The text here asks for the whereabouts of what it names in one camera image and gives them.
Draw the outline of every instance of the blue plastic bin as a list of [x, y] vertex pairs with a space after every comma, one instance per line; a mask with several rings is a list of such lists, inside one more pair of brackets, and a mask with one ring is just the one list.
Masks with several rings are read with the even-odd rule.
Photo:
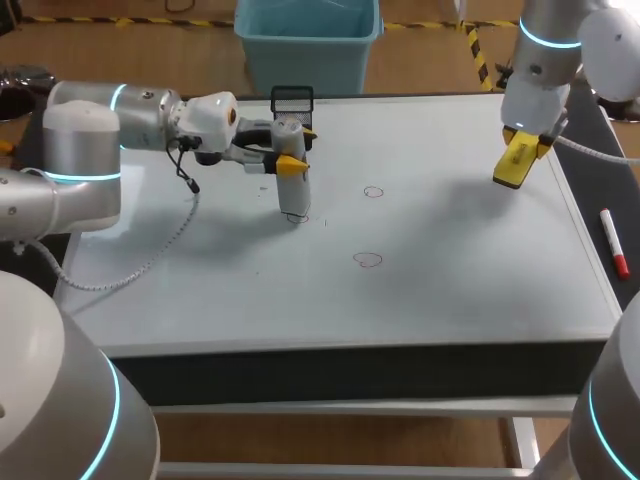
[[311, 85], [316, 95], [362, 93], [373, 41], [384, 32], [378, 0], [238, 0], [255, 88]]

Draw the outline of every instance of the black mesh holder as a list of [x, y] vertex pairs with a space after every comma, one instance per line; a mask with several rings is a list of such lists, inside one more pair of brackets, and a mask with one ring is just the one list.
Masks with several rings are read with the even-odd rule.
[[[302, 126], [313, 130], [313, 87], [277, 86], [271, 89], [273, 119], [294, 117]], [[305, 148], [311, 150], [313, 139], [304, 138]]]

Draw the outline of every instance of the white cable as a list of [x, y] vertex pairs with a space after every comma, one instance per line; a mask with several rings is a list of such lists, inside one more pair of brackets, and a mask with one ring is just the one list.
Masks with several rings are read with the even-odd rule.
[[598, 158], [606, 162], [620, 163], [623, 165], [640, 165], [640, 159], [638, 158], [625, 158], [625, 157], [617, 157], [615, 155], [608, 155], [606, 153], [593, 150], [592, 148], [585, 147], [584, 145], [580, 145], [579, 143], [576, 143], [565, 137], [558, 137], [556, 139], [556, 142], [561, 143], [562, 145], [565, 145], [574, 150], [577, 150], [578, 152], [585, 153], [591, 157]]
[[200, 195], [195, 194], [193, 196], [193, 205], [191, 207], [191, 210], [189, 211], [189, 215], [187, 215], [187, 218], [182, 223], [180, 228], [176, 231], [176, 233], [173, 234], [173, 236], [169, 240], [167, 240], [167, 242], [163, 245], [163, 247], [160, 250], [158, 250], [155, 253], [155, 255], [153, 255], [147, 263], [145, 263], [142, 267], [140, 267], [138, 270], [133, 272], [131, 275], [129, 275], [126, 278], [123, 278], [122, 280], [119, 280], [113, 283], [108, 283], [106, 285], [84, 285], [84, 284], [75, 282], [74, 280], [69, 278], [69, 276], [65, 273], [62, 267], [60, 267], [60, 264], [58, 263], [56, 258], [53, 256], [53, 254], [39, 240], [29, 240], [25, 243], [35, 248], [38, 252], [40, 252], [44, 256], [45, 260], [49, 263], [49, 265], [51, 265], [51, 268], [53, 268], [53, 271], [58, 276], [58, 278], [62, 280], [64, 283], [66, 283], [67, 285], [69, 285], [70, 287], [73, 287], [77, 290], [83, 290], [85, 292], [101, 292], [106, 290], [114, 290], [116, 288], [122, 288], [135, 282], [138, 278], [140, 278], [143, 274], [148, 272], [151, 269], [151, 267], [155, 265], [155, 263], [160, 259], [160, 257], [162, 257], [162, 255], [166, 253], [169, 247], [171, 247], [171, 245], [173, 245], [185, 232], [185, 230], [193, 220], [193, 217], [195, 216], [198, 210], [198, 205], [200, 205]]

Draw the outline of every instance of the yellow object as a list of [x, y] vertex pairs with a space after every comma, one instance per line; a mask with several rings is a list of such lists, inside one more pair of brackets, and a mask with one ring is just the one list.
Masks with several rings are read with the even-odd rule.
[[126, 27], [130, 23], [133, 23], [133, 20], [131, 20], [130, 18], [119, 18], [116, 21], [116, 27], [119, 27], [119, 28]]
[[542, 158], [549, 153], [549, 150], [553, 147], [553, 142], [554, 139], [550, 136], [540, 135], [540, 138], [538, 138], [538, 158]]
[[172, 23], [168, 18], [149, 18], [149, 21], [151, 23], [164, 23], [166, 25], [171, 25]]
[[278, 175], [299, 175], [309, 170], [309, 164], [289, 155], [280, 155], [276, 161], [276, 174]]
[[315, 140], [316, 138], [318, 138], [318, 135], [316, 135], [313, 130], [309, 130], [308, 128], [302, 127], [302, 132], [306, 133], [308, 135], [311, 135], [311, 137]]
[[0, 155], [13, 155], [15, 147], [13, 144], [0, 140]]
[[509, 127], [504, 127], [502, 129], [502, 138], [504, 139], [504, 144], [509, 145], [516, 133], [518, 133], [517, 130]]
[[[503, 134], [505, 137], [510, 135], [506, 132]], [[539, 143], [540, 139], [535, 135], [516, 132], [509, 141], [507, 151], [493, 170], [493, 181], [509, 188], [520, 188], [533, 162], [538, 158]]]
[[189, 20], [189, 23], [191, 25], [196, 26], [196, 27], [210, 27], [211, 26], [211, 24], [206, 20]]

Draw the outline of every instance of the yellow and black caution tape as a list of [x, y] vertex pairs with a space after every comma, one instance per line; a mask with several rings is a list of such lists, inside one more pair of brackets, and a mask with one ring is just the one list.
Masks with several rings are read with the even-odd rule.
[[181, 20], [147, 17], [23, 17], [22, 23], [112, 23], [117, 26], [152, 24], [179, 27], [233, 28], [233, 22], [223, 20]]
[[[233, 28], [233, 22], [225, 20], [183, 20], [153, 17], [23, 17], [22, 23], [112, 23], [116, 25], [154, 24], [176, 25], [179, 27], [208, 27]], [[449, 29], [463, 30], [465, 27], [483, 28], [500, 27], [511, 28], [519, 25], [516, 21], [496, 20], [491, 22], [412, 22], [385, 23], [387, 30], [420, 30], [420, 29]]]
[[491, 83], [491, 77], [489, 76], [489, 67], [487, 61], [480, 50], [480, 41], [478, 40], [478, 29], [475, 27], [467, 26], [467, 38], [469, 39], [469, 47], [471, 47], [471, 54], [473, 55], [473, 62], [478, 72], [478, 78], [482, 89], [486, 92], [493, 91], [493, 84]]
[[484, 28], [514, 28], [520, 25], [517, 21], [495, 20], [491, 22], [412, 22], [412, 23], [385, 23], [386, 30], [420, 30], [420, 29], [449, 29], [464, 31], [467, 27]]
[[[175, 25], [180, 27], [207, 27], [207, 28], [233, 28], [233, 22], [225, 20], [183, 20], [170, 18], [153, 18], [153, 17], [28, 17], [22, 18], [22, 23], [107, 23], [116, 26], [126, 26], [131, 24], [146, 25]], [[412, 23], [385, 23], [386, 30], [456, 30], [465, 32], [469, 39], [469, 46], [473, 54], [474, 63], [485, 91], [493, 91], [493, 84], [489, 76], [489, 68], [487, 62], [480, 50], [480, 42], [478, 41], [478, 29], [485, 27], [498, 28], [517, 28], [520, 25], [518, 21], [511, 20], [494, 20], [479, 22], [412, 22]]]

